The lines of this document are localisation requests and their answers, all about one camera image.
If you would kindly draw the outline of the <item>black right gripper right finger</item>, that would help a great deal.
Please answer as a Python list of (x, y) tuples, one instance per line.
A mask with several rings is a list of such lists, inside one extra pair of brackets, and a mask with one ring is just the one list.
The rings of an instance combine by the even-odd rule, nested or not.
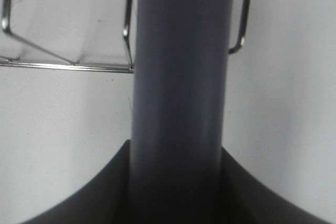
[(284, 199), (222, 148), (218, 223), (328, 223)]

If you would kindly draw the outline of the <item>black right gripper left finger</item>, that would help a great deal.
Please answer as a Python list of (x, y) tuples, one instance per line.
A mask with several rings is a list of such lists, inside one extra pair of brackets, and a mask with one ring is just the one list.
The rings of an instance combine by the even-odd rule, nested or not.
[(127, 187), (130, 140), (83, 187), (23, 223), (113, 223)]

